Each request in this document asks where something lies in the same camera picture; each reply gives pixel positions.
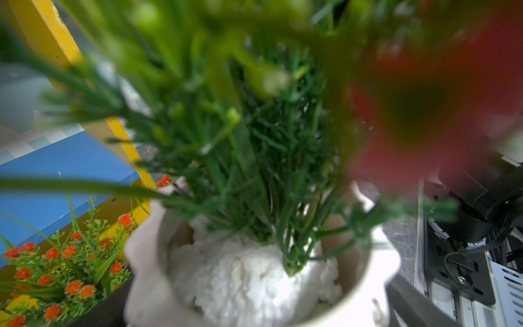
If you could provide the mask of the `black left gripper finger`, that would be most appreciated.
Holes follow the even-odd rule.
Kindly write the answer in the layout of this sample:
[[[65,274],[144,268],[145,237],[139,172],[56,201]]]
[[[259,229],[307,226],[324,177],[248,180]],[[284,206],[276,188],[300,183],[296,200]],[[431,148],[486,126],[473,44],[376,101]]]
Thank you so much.
[[[394,318],[394,312],[403,319],[407,326],[460,326],[401,275],[396,275],[389,282],[385,292],[392,312],[389,326],[399,326],[397,319]]]

